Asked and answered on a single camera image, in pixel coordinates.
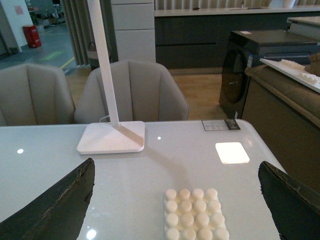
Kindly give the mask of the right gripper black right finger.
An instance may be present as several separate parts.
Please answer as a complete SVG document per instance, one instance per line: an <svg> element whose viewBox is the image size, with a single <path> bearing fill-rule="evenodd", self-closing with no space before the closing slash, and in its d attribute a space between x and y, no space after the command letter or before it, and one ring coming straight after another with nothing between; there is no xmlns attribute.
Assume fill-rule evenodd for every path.
<svg viewBox="0 0 320 240"><path fill-rule="evenodd" d="M261 193L281 240L320 238L320 194L263 161L258 169Z"/></svg>

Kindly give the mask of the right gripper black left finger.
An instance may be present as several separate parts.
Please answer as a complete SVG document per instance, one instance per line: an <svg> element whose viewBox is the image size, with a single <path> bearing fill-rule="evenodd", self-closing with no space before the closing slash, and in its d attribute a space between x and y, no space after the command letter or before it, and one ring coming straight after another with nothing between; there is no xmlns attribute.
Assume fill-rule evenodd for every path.
<svg viewBox="0 0 320 240"><path fill-rule="evenodd" d="M95 182L95 162L88 158L24 208L0 224L2 240L75 240Z"/></svg>

